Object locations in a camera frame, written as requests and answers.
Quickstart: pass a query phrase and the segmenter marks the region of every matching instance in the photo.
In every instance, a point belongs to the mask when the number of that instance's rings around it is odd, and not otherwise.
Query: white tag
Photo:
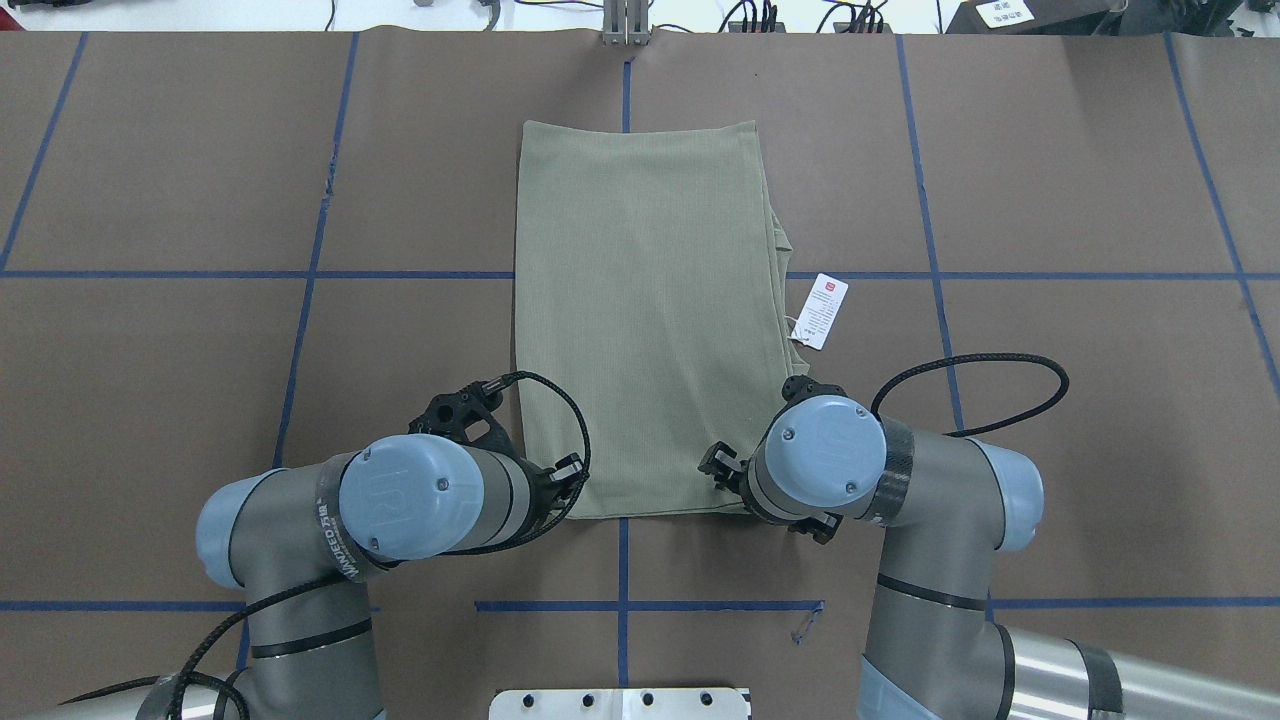
[[[814,350],[822,350],[827,342],[827,333],[836,322],[836,313],[840,304],[845,301],[845,292],[849,283],[840,282],[831,275],[818,274],[813,281],[813,290],[800,309],[796,318],[796,327],[791,331],[791,340],[799,341]]]
[[[975,9],[987,27],[1015,26],[1036,19],[1023,0],[997,0],[978,5]]]

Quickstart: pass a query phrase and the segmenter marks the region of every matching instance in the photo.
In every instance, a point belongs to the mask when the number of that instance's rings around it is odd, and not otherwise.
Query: white floor
[[[415,29],[480,29],[488,10],[476,0],[434,0],[419,6],[415,0],[335,0],[334,28],[366,29],[390,24]],[[654,0],[653,24],[676,23],[698,32],[714,32],[732,6],[730,0]],[[942,20],[951,22],[959,0],[942,0]],[[822,0],[782,0],[778,19],[788,32],[813,32],[831,4]],[[120,29],[120,31],[319,31],[329,19],[326,0],[93,0],[87,5],[50,8],[23,5],[10,10],[27,29]],[[883,9],[895,32],[938,32],[938,10],[933,0],[888,0]],[[832,19],[844,19],[837,12]],[[1258,36],[1280,36],[1275,13],[1234,15],[1235,27]],[[571,5],[531,8],[502,0],[498,29],[540,31],[599,28],[600,10]],[[824,32],[831,32],[831,23]]]

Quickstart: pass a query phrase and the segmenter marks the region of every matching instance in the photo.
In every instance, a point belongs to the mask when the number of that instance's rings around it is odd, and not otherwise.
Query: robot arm
[[[250,605],[320,578],[338,580],[252,616],[252,664],[228,682],[253,720],[383,720],[365,583],[408,560],[516,547],[563,518],[589,459],[534,465],[492,415],[500,391],[526,377],[438,396],[410,434],[317,465],[270,470],[209,498],[197,553],[210,578],[243,588]],[[477,423],[488,432],[470,439],[467,429]],[[27,720],[164,720],[170,682]],[[196,687],[186,692],[183,717],[241,720],[224,697]]]
[[[863,657],[861,720],[1245,720],[1280,696],[984,618],[996,552],[1025,547],[1044,495],[1025,456],[877,419],[797,375],[740,461],[699,469],[767,523],[826,543],[844,518],[886,529]]]

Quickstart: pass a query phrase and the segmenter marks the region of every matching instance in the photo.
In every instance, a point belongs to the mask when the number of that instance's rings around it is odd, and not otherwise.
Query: clothing tag
[[[796,327],[791,331],[791,340],[808,345],[814,350],[822,350],[822,346],[827,342],[827,333],[831,332],[831,325],[836,322],[836,313],[840,311],[840,304],[845,301],[845,292],[847,291],[849,283],[819,273],[818,279],[813,281],[813,290],[809,291],[809,297],[804,301],[804,307],[800,309],[800,316],[796,318]]]
[[[997,0],[978,5],[975,9],[987,27],[1015,26],[1036,19],[1023,0]]]

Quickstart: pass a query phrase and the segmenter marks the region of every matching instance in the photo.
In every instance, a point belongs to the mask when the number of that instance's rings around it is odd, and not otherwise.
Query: folded cloth
[[[559,383],[591,434],[572,518],[737,511],[698,471],[750,452],[808,365],[787,342],[791,245],[755,123],[602,133],[525,123],[516,213],[516,363]],[[526,452],[580,446],[554,395],[521,395]]]

